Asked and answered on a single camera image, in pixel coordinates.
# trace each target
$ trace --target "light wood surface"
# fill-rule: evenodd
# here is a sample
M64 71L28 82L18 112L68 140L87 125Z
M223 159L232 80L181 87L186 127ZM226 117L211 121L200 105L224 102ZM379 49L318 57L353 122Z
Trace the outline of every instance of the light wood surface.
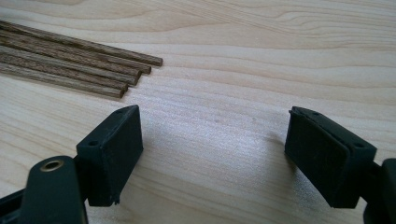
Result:
M145 150L91 223L362 223L284 155L293 105L396 157L396 1L1 1L0 19L163 58L121 100L0 76L0 196L112 111Z

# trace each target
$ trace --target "brown stick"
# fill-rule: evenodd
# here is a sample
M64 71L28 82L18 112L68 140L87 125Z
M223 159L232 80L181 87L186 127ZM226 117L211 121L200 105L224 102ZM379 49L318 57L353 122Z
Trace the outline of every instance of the brown stick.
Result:
M85 58L95 59L97 61L119 64L119 65L122 65L125 67L137 69L137 70L141 71L142 73L146 73L146 74L149 74L151 72L151 67L149 65L146 65L143 63L137 63L137 62L122 59L122 58L117 58L117 57L107 55L107 54L97 53L94 51L88 51L85 49L76 49L76 48L73 48L70 46L42 40L42 39L31 37L28 35L18 35L18 34L8 32L8 31L4 31L4 30L0 30L0 35L3 37L9 38L9 39L15 40L15 41L20 41L20 42L24 42L24 43L29 43L29 44L34 44L34 45L38 45L41 47L45 47L46 49L56 49L56 50L60 50L60 51L66 52L66 53L79 55L79 56L82 56Z
M90 51L96 51L99 53L104 53L108 55L112 55L115 57L120 57L123 59L130 59L130 60L135 60L137 62L141 63L148 63L152 65L157 65L161 66L163 65L163 59L150 56L147 54L142 54L142 53L137 53L125 49L117 49L113 48L110 46L105 46L101 44L96 44L90 41L85 41L81 39L76 39L73 37L65 36L65 35L57 35L54 33L46 32L46 31L41 31L37 30L34 28L6 22L6 21L0 21L0 29L3 30L8 30L14 33L19 33L23 35L29 35L33 37L37 37L40 39L45 39L57 43L61 43L67 46L71 46L74 48L79 48L79 49L86 49Z
M129 85L136 85L137 80L139 79L139 77L131 77L131 76L124 75L121 73L110 72L110 71L102 70L99 68L82 65L79 63L70 63L67 61L54 59L54 58L42 56L39 54L33 54L33 53L23 51L23 50L11 49L11 48L7 48L4 46L0 46L0 54L13 55L13 56L16 56L19 58L32 60L32 61L36 61L36 62L41 62L41 63L46 63L46 64L51 64L51 65L55 65L55 66L58 66L61 68L77 70L77 71L87 73L87 74L90 74L93 76L106 77L108 79L116 80L119 82L124 82Z
M32 53L41 54L52 58L62 59L73 63L81 63L88 66L98 67L113 72L123 73L125 75L129 75L133 77L138 77L141 75L140 71L130 67L117 65L114 63L105 63L105 62L97 61L95 59L90 59L79 55L75 55L72 53L67 53L56 49L47 48L46 46L41 46L41 45L39 46L24 41L17 41L17 40L5 38L1 36L1 33L0 33L0 45L14 49L29 51Z
M122 95L124 94L124 91L121 90L100 86L97 84L93 84L91 82L75 80L68 77L59 77L56 75L47 74L28 68L18 67L12 64L0 63L0 72L5 74L10 74L16 77L26 77L33 80L46 82L49 84L69 87L82 91L90 91L111 97L121 98Z
M73 79L87 81L87 82L99 84L102 86L119 89L122 91L128 90L128 85L123 82L118 82L118 81L111 80L111 79L108 79L105 77L90 76L90 75L87 75L85 73L82 73L82 72L79 72L76 70L62 68L59 66L54 66L54 65L40 63L40 62L35 62L32 60L26 60L26 59L15 57L15 56L5 54L5 53L0 54L0 63L8 63L8 64L12 64L15 66L25 67L25 68L33 69L33 70L40 71L40 72L50 73L50 74L61 76L61 77L70 77Z

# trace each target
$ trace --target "wood grain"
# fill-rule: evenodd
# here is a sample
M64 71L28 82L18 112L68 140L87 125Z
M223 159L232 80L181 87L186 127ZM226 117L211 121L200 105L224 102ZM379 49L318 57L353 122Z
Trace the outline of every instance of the wood grain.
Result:
M86 50L102 52L104 54L114 55L114 56L124 58L124 59L134 59L141 63L148 63L148 64L152 64L152 65L157 65L157 66L163 65L163 59L157 58L154 56L137 53L137 52L133 52L133 51L129 51L129 50L124 50L124 49L111 48L108 46L99 45L96 43L72 38L72 37L65 36L65 35L52 34L49 32L44 32L44 31L33 29L30 27L20 26L18 24L12 24L12 23L9 23L6 21L0 21L0 28L2 30L17 32L17 33L20 33L23 35L38 37L43 40L48 39L48 40L62 43L64 45L68 45L68 46L71 46L74 48L81 48L81 49L86 49Z
M0 76L0 194L138 104L144 152L90 223L362 223L285 157L293 105L396 157L394 1L1 1L4 21L162 57L119 101Z
M39 38L34 38L29 35L18 35L18 34L13 34L11 32L7 31L2 31L0 30L0 36L12 39L12 40L17 40L22 43L29 43L33 45L38 45L41 47L44 47L46 49L51 49L51 50L59 50L62 52L70 53L73 55L79 55L84 58L90 58L90 59L95 59L96 61L101 61L101 62L106 62L106 63L114 63L114 64L119 64L124 67L130 67L136 70L141 71L142 73L149 74L151 72L151 67L149 65L143 64L143 63L137 63L134 61L122 59L122 58L117 58L111 55L106 55L103 53L97 53L94 51L88 51L85 49L77 49L73 48L70 46L66 46L63 44L58 44L54 43L51 41L46 41L42 40Z
M124 75L121 73L115 73L115 72L111 72L111 71L107 71L107 70L103 70L103 69L89 67L89 66L79 64L79 63L70 63L70 62L67 62L64 60L54 59L51 57L46 57L46 56L42 56L39 54L34 54L34 53L27 52L27 51L23 51L23 50L11 49L11 48L7 48L4 46L0 46L0 53L14 55L16 57L23 58L26 60L33 60L36 62L50 64L50 65L54 65L54 66L65 68L65 69L71 69L74 71L87 73L87 74L90 74L93 76L105 77L105 78L116 80L119 82L124 82L129 85L133 85L133 86L136 85L136 83L139 79L139 77L131 77L131 76Z
M35 54L41 54L56 59L62 59L72 63L85 64L88 66L97 67L112 72L122 73L124 75L129 75L133 77L139 77L141 75L141 72L137 69L133 69L130 67L126 67L114 63L106 63L92 58L86 58L84 56L80 56L74 53L59 51L57 49L54 49L52 46L43 43L39 43L38 45L37 44L38 43L32 44L30 41L18 41L15 39L6 38L3 37L3 33L0 33L0 45L9 48L21 49Z
M0 63L0 72L5 74L10 74L16 77L25 77L49 84L69 87L82 91L90 91L90 92L99 93L106 96L117 97L117 98L121 98L125 92L124 89L115 89L70 77L56 76L53 74L44 73L33 69L20 67L19 65L13 65L8 63Z
M3 53L0 55L0 63L12 64L15 66L20 66L28 69L33 69L43 73L49 73L61 77L68 77L76 80L91 82L101 86L113 88L120 91L127 91L128 84L123 82L118 82L112 79L96 77L78 70L72 70L68 68L62 68L60 66L55 66L51 64L46 64L42 62L37 62L33 60L23 59L16 57L12 54Z

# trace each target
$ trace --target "dark brown wooden stick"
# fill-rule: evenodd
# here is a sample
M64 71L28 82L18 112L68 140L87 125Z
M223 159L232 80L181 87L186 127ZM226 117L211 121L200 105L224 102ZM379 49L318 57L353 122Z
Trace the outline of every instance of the dark brown wooden stick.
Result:
M57 43L61 43L67 46L71 46L79 49L86 49L90 51L96 51L99 53L104 53L108 55L112 55L115 57L120 57L123 59L135 60L141 63L148 63L152 65L161 66L163 65L163 59L150 56L147 54L137 53L125 49L117 49L106 45L96 44L90 41L85 41L81 39L76 39L73 37L65 36L65 35L57 35L54 33L37 30L34 28L6 22L0 21L0 29L8 30L10 32L19 33L22 35L29 35L33 37L37 37L44 40L49 40Z
M85 58L76 54L62 52L56 49L46 48L45 46L39 46L24 41L17 41L17 40L5 38L2 37L1 34L0 34L0 45L14 49L29 51L32 53L41 54L52 58L62 59L73 63L81 63L88 66L102 68L112 72L123 73L125 75L129 75L133 77L138 77L141 75L140 71L130 67L117 65L114 63L105 63L105 62L97 61L95 59Z
M8 31L0 30L0 35L15 41L21 41L24 43L29 43L29 44L34 44L38 45L41 47L44 47L46 49L56 49L60 50L66 53L72 53L74 55L79 55L85 58L91 58L95 59L97 61L102 61L102 62L107 62L107 63L115 63L119 64L125 67L130 67L133 69L137 69L141 71L142 73L149 74L151 72L151 67L149 65L143 64L143 63L137 63L134 61L114 57L111 55L103 54L103 53L98 53L94 51L88 51L85 49L76 49L70 46L54 43L51 41L47 40L42 40L39 38L31 37L29 35L19 35L19 34L14 34Z
M13 75L16 77L30 78L33 80L38 80L49 84L69 87L82 91L90 91L111 97L121 98L122 95L124 94L124 91L100 86L97 84L93 84L91 82L75 80L68 77L59 77L56 75L47 74L28 68L18 67L7 63L0 63L0 72Z
M86 73L82 73L76 70L62 68L59 66L54 66L51 64L40 63L32 60L27 60L19 57L15 57L6 53L0 54L0 63L12 64L15 66L25 67L29 69L33 69L40 72L50 73L53 75L61 76L61 77L70 77L73 79L87 81L94 84L119 89L122 91L128 90L128 85L123 82L118 82L115 80L111 80L105 77L95 77L90 76Z
M77 70L77 71L91 74L94 76L106 77L106 78L116 80L119 82L124 82L129 85L133 85L133 86L136 85L137 80L139 79L139 77L131 77L131 76L124 75L121 73L110 72L107 70L89 67L89 66L79 64L79 63L70 63L70 62L67 62L64 60L54 59L54 58L42 56L39 54L33 54L33 53L19 50L19 49L11 49L11 48L4 47L4 46L0 46L0 54L13 55L13 56L27 59L27 60L32 60L32 61L41 62L41 63L47 63L47 64L59 66L62 68Z

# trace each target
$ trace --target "wooden stick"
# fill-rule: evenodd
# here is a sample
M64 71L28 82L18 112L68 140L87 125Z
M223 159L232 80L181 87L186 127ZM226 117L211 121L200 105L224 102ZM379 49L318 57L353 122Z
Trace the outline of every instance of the wooden stick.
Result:
M90 58L85 58L85 57L82 57L79 55L75 55L72 53L62 52L62 51L59 51L56 49L49 49L44 46L39 46L39 45L31 44L28 42L24 42L24 41L17 41L17 40L5 38L5 37L1 36L1 33L0 33L0 45L7 46L10 48L14 48L14 49L21 49L21 50L29 51L32 53L41 54L41 55L49 56L52 58L62 59L62 60L66 60L66 61L73 62L73 63L81 63L81 64L85 64L88 66L102 68L102 69L113 71L113 72L123 73L125 75L129 75L129 76L133 76L133 77L141 76L140 71L130 68L130 67L117 65L114 63L105 63L105 62L97 61L95 59L90 59Z
M117 49L106 45L96 44L90 41L85 41L65 35L57 35L54 33L37 30L34 28L6 22L0 21L0 29L8 30L10 32L19 33L22 35L29 35L33 37L37 37L44 40L49 40L57 43L61 43L67 46L71 46L74 48L85 49L90 51L96 51L99 53L104 53L108 55L112 55L115 57L120 57L123 59L130 59L141 63L148 63L152 65L161 66L163 65L163 59L150 56L147 54L137 53L133 51L129 51L126 49Z
M124 91L121 90L100 86L97 84L93 84L91 82L75 80L68 77L59 77L56 75L47 74L28 68L18 67L12 64L0 63L0 72L5 74L10 74L16 77L26 77L33 80L46 82L49 84L69 87L82 91L90 91L111 97L121 98L122 95L124 94Z
M61 77L70 77L73 79L87 81L102 86L127 91L128 85L123 82L118 82L105 77L95 77L87 75L86 73L79 72L68 68L62 68L50 64L40 63L32 60L27 60L6 53L0 54L0 63L12 64L15 66L25 67L40 72L50 73Z
M151 67L149 65L146 65L143 63L137 63L137 62L122 59L122 58L117 58L117 57L107 55L107 54L102 54L102 53L98 53L98 52L94 52L94 51L88 51L85 49L76 49L76 48L73 48L70 46L66 46L66 45L50 42L47 40L42 40L39 38L31 37L29 35L19 35L19 34L14 34L14 33L8 32L8 31L3 31L3 30L0 30L0 35L3 37L9 38L9 39L15 40L15 41L38 45L38 46L44 47L46 49L56 49L56 50L71 53L74 55L79 55L79 56L82 56L85 58L95 59L97 61L119 64L119 65L122 65L125 67L137 69L137 70L141 71L142 73L146 73L146 74L149 74L151 72Z
M139 79L139 77L131 77L131 76L124 75L121 73L110 72L110 71L106 71L106 70L95 68L95 67L89 67L89 66L79 64L79 63L70 63L70 62L67 62L64 60L54 59L54 58L42 56L39 54L33 54L33 53L23 51L23 50L11 49L11 48L7 48L4 46L0 46L0 54L1 53L13 55L13 56L16 56L19 58L32 60L32 61L36 61L36 62L47 63L47 64L59 66L62 68L77 70L77 71L87 73L87 74L90 74L93 76L106 77L108 79L116 80L119 82L124 82L129 85L133 85L133 86L136 85L137 80Z

